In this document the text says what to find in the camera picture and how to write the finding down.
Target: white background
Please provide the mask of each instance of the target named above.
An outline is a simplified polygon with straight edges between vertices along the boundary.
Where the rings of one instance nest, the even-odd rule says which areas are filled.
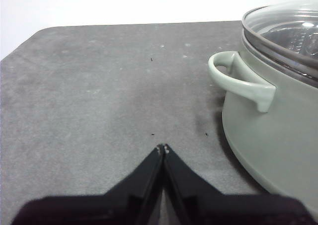
[[[1,0],[1,59],[43,28],[64,25],[241,20],[290,0]]]

